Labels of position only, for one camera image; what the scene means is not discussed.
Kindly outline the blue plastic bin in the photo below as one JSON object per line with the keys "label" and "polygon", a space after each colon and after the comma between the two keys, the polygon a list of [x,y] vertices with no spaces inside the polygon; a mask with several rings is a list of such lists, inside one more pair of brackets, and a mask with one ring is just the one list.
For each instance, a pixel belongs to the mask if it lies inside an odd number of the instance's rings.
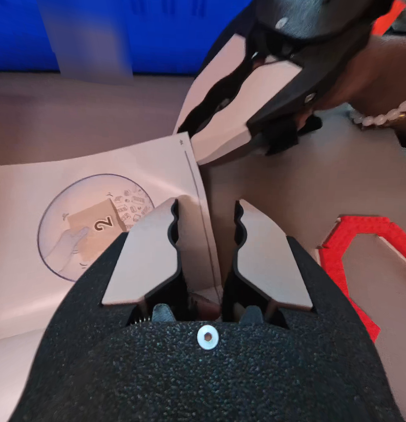
{"label": "blue plastic bin", "polygon": [[0,71],[125,82],[195,74],[249,1],[0,0]]}

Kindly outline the red brick heart frame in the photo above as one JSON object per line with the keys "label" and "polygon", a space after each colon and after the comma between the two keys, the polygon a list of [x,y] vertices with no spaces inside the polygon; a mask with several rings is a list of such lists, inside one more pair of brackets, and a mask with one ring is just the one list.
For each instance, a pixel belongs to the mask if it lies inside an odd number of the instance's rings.
{"label": "red brick heart frame", "polygon": [[348,299],[375,343],[381,329],[351,298],[342,262],[357,235],[374,235],[382,239],[406,263],[406,232],[386,217],[342,215],[317,249],[320,266]]}

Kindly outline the person's right hand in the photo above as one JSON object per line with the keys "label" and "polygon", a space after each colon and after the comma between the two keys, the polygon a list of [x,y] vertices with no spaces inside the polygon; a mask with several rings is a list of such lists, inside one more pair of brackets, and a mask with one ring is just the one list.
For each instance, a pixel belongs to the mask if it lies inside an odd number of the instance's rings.
{"label": "person's right hand", "polygon": [[364,116],[376,116],[405,100],[406,37],[372,35],[313,109],[328,110],[348,103]]}

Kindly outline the orange object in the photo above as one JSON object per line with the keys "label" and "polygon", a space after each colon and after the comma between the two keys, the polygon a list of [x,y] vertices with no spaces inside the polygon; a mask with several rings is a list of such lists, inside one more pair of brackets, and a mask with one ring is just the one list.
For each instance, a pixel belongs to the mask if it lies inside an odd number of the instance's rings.
{"label": "orange object", "polygon": [[406,1],[393,0],[387,7],[386,13],[381,12],[379,18],[374,22],[371,35],[383,36],[396,21],[402,11],[406,8]]}

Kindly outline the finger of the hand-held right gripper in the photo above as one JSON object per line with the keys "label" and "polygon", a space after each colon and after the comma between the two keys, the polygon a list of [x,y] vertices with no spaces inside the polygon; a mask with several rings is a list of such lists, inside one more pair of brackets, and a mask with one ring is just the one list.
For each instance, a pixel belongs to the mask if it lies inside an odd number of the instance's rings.
{"label": "finger of the hand-held right gripper", "polygon": [[191,84],[173,134],[209,129],[232,105],[249,70],[247,40],[234,34]]}
{"label": "finger of the hand-held right gripper", "polygon": [[198,165],[204,165],[247,144],[251,134],[247,121],[292,81],[302,68],[278,61],[256,68],[243,82],[233,101],[214,114],[209,123],[192,136]]}

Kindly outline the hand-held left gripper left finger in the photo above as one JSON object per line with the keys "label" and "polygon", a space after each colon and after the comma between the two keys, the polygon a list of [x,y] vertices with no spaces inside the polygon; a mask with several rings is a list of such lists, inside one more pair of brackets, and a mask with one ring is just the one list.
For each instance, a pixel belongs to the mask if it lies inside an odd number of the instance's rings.
{"label": "hand-held left gripper left finger", "polygon": [[129,231],[102,298],[104,306],[142,303],[181,271],[171,230],[178,200],[169,198]]}

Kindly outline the instruction booklet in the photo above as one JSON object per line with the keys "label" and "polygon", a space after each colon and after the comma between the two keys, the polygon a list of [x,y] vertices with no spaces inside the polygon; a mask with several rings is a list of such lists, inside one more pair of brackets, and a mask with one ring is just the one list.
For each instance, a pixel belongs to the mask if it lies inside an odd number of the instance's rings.
{"label": "instruction booklet", "polygon": [[190,289],[221,284],[206,193],[187,135],[96,155],[0,166],[0,339],[43,329],[108,246],[168,198]]}

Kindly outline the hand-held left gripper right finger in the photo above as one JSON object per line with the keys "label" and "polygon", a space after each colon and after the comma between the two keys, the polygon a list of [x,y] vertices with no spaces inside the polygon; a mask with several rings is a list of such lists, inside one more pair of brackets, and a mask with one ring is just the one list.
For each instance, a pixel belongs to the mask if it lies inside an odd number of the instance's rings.
{"label": "hand-held left gripper right finger", "polygon": [[238,276],[269,306],[311,311],[313,303],[285,232],[246,200],[236,206],[237,227],[244,235],[237,251]]}

